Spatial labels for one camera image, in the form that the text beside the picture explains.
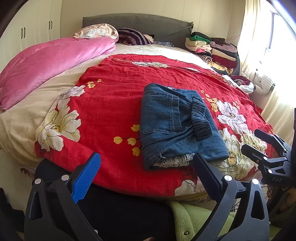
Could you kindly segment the blue denim pants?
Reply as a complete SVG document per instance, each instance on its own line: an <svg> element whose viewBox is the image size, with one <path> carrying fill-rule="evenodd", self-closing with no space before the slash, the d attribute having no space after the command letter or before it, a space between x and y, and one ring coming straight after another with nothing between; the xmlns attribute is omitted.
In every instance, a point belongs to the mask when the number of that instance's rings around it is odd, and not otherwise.
<svg viewBox="0 0 296 241"><path fill-rule="evenodd" d="M208 162L229 157L199 93L156 83L144 88L140 141L146 169L190 166L196 153Z"/></svg>

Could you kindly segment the grey padded headboard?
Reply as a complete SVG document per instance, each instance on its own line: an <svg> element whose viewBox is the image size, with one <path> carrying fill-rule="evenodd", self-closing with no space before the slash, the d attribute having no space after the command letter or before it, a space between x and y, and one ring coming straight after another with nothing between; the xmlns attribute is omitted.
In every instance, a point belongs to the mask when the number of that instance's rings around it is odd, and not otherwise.
<svg viewBox="0 0 296 241"><path fill-rule="evenodd" d="M175 47L185 48L185 39L194 28L193 22L185 22L165 16L119 13L82 18L82 27L110 24L116 29L133 28L143 34L153 35L155 41L171 42Z"/></svg>

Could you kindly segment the white wardrobe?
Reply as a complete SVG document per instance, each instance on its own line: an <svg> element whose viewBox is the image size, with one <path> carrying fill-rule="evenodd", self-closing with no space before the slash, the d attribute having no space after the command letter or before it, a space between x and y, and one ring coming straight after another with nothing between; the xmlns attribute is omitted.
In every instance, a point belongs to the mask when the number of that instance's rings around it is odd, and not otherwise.
<svg viewBox="0 0 296 241"><path fill-rule="evenodd" d="M24 49L60 38L62 0L27 1L1 36L1 70Z"/></svg>

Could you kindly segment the cream curtain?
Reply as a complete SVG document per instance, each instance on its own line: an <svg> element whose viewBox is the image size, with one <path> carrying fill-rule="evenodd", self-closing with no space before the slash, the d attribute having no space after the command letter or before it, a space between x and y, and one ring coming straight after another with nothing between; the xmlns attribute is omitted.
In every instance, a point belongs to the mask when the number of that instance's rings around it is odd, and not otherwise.
<svg viewBox="0 0 296 241"><path fill-rule="evenodd" d="M292 142L295 109L295 31L280 11L278 1L246 1L238 43L242 73L270 78L275 87L266 95L254 94L255 104L273 131Z"/></svg>

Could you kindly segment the stack of folded clothes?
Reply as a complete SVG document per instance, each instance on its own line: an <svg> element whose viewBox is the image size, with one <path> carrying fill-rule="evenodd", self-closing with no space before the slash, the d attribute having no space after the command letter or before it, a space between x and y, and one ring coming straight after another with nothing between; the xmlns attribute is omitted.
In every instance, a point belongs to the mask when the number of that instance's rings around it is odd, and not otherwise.
<svg viewBox="0 0 296 241"><path fill-rule="evenodd" d="M239 75L240 59L237 47L224 38L208 37L192 32L185 38L185 47L221 75Z"/></svg>

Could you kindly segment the pink velvet quilt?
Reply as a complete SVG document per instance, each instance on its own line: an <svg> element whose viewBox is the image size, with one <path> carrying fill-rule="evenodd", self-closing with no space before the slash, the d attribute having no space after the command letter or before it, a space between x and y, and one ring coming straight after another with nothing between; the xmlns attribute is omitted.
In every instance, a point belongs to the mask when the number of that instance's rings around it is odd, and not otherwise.
<svg viewBox="0 0 296 241"><path fill-rule="evenodd" d="M65 70L114 50L115 41L110 37L62 38L30 46L10 60L1 72L1 110L7 111Z"/></svg>

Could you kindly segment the purple striped garment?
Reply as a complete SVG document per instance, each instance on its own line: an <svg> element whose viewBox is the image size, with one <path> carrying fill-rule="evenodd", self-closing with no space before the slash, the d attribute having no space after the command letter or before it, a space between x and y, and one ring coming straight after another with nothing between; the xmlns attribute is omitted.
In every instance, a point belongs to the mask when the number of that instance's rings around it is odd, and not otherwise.
<svg viewBox="0 0 296 241"><path fill-rule="evenodd" d="M117 32L119 34L118 41L125 45L149 45L153 43L144 34L133 28L120 28L117 30Z"/></svg>

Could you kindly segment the floral cream pillow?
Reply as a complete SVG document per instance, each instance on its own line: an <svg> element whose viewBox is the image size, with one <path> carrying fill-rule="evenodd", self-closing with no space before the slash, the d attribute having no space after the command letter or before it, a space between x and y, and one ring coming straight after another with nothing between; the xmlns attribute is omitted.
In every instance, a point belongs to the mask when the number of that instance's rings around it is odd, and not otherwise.
<svg viewBox="0 0 296 241"><path fill-rule="evenodd" d="M110 37L112 40L117 41L119 39L119 34L117 29L110 24L96 24L80 29L79 31L73 34L73 37L76 39Z"/></svg>

